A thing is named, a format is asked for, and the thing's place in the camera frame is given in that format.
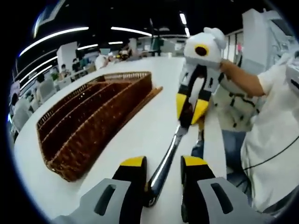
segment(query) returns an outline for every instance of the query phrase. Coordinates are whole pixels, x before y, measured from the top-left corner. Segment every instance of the white table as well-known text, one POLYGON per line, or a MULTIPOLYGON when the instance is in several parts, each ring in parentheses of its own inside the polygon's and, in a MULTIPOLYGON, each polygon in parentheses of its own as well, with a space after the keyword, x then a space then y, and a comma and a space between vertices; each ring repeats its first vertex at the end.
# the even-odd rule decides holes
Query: white table
MULTIPOLYGON (((57 92, 30 117, 21 130, 14 148, 14 158, 21 180, 28 194, 41 211, 53 219, 58 215, 68 215, 79 205, 80 197, 100 182, 111 178, 119 164, 133 156, 146 155, 148 158, 148 178, 161 161, 176 130, 175 94, 178 77, 183 65, 182 58, 147 58, 140 61, 115 64, 84 76, 57 92), (119 133, 110 141, 97 159, 90 172, 77 182, 66 182, 48 170, 40 153, 36 123, 62 97, 82 84, 107 73, 120 71, 151 71, 154 85, 163 86, 163 91, 152 99, 119 133)), ((212 128, 213 135, 219 128, 212 128)), ((157 204, 144 208, 141 223, 181 224, 180 156, 190 154, 198 137, 198 127, 192 126, 182 139, 173 160, 164 189, 157 204)))

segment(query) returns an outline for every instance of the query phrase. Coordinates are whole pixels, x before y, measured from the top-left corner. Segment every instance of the cartoon eye sticker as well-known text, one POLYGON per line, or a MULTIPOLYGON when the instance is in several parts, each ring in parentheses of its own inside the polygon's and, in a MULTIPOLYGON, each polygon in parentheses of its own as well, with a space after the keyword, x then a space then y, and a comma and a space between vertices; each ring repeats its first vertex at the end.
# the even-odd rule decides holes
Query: cartoon eye sticker
POLYGON ((209 54, 209 48, 204 44, 196 45, 194 50, 199 56, 207 56, 209 54))

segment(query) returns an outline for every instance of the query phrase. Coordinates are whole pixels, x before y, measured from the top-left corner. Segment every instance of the jeans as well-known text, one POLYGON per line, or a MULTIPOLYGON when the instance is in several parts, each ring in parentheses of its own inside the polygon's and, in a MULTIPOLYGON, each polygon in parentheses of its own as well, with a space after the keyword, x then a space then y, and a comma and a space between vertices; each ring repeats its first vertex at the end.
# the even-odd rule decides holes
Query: jeans
MULTIPOLYGON (((233 173, 227 175, 227 180, 246 194, 248 202, 251 204, 251 183, 241 165, 241 147, 245 135, 246 132, 222 131, 226 163, 233 169, 233 173)), ((204 143, 198 141, 193 147, 191 155, 203 159, 204 143)))

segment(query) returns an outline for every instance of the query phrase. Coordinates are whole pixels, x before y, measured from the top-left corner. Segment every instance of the ceiling light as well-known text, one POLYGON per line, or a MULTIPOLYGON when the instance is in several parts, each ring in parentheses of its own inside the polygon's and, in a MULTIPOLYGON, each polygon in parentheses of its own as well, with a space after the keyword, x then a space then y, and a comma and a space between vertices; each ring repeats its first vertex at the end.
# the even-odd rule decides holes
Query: ceiling light
POLYGON ((48 70, 49 68, 51 68, 53 65, 50 65, 50 66, 48 66, 47 68, 45 68, 45 69, 43 69, 43 70, 41 70, 40 72, 38 72, 38 73, 36 73, 30 80, 28 80, 21 88, 20 88, 20 91, 22 90, 22 89, 24 89, 24 87, 26 86, 26 85, 28 85, 33 79, 35 79, 36 77, 38 77, 40 74, 42 74, 44 71, 46 71, 46 70, 48 70))
POLYGON ((188 29, 188 27, 185 28, 185 32, 186 32, 187 37, 189 37, 189 36, 190 36, 190 33, 189 33, 189 29, 188 29))
POLYGON ((45 61, 44 63, 41 63, 39 66, 37 66, 35 69, 33 69, 31 72, 29 72, 27 75, 25 75, 21 80, 20 83, 24 81, 24 79, 27 78, 27 76, 29 76, 32 72, 36 71, 37 69, 39 69, 40 67, 42 67, 43 65, 45 65, 46 63, 49 63, 50 61, 53 61, 55 59, 57 59, 58 57, 53 57, 51 59, 49 59, 48 61, 45 61))
POLYGON ((86 48, 94 48, 94 47, 97 47, 97 46, 98 46, 98 44, 96 43, 96 44, 92 44, 92 45, 77 48, 77 50, 83 50, 83 49, 86 49, 86 48))
POLYGON ((63 30, 63 31, 59 31, 57 33, 54 33, 54 34, 50 34, 49 36, 46 36, 36 42, 34 42, 33 44, 29 45, 28 47, 26 47, 21 53, 19 56, 21 56, 22 54, 24 54, 26 51, 28 51, 29 49, 33 48, 34 46, 40 44, 41 42, 43 41, 46 41, 52 37, 55 37, 55 36, 58 36, 58 35, 61 35, 61 34, 67 34, 67 33, 70 33, 70 32, 76 32, 76 31, 82 31, 82 30, 88 30, 89 28, 88 27, 79 27, 79 28, 73 28, 73 29, 67 29, 67 30, 63 30))
POLYGON ((116 41, 116 42, 109 42, 109 44, 122 44, 122 41, 116 41))
POLYGON ((135 30, 135 29, 121 28, 121 27, 111 27, 111 29, 120 30, 120 31, 127 31, 127 32, 132 32, 132 33, 137 33, 137 34, 143 34, 143 35, 146 35, 146 36, 152 36, 152 34, 150 34, 150 33, 135 30))
POLYGON ((186 17, 185 17, 185 15, 184 15, 184 13, 180 13, 179 16, 181 17, 181 21, 182 21, 182 23, 183 23, 184 25, 186 25, 186 24, 187 24, 187 21, 186 21, 186 17))

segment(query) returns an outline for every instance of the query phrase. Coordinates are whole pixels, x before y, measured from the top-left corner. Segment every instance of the black ceiling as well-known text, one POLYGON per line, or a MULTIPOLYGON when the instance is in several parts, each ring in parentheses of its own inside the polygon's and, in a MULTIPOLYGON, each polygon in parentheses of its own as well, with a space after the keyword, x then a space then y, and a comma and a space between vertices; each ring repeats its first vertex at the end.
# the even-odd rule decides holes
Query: black ceiling
MULTIPOLYGON (((79 46, 97 43, 105 47, 109 46, 108 42, 125 42, 131 37, 144 36, 111 30, 111 27, 150 32, 150 18, 154 28, 169 28, 168 32, 161 34, 184 35, 179 12, 185 14, 191 35, 201 32, 203 27, 218 27, 228 34, 242 28, 242 13, 250 8, 261 12, 263 8, 269 7, 256 0, 66 0, 55 19, 39 27, 35 38, 32 33, 28 34, 20 52, 31 43, 58 31, 83 26, 89 29, 57 36, 36 45, 18 58, 17 69, 20 72, 41 55, 69 42, 77 41, 79 46)), ((55 55, 54 52, 32 63, 20 78, 55 55)))

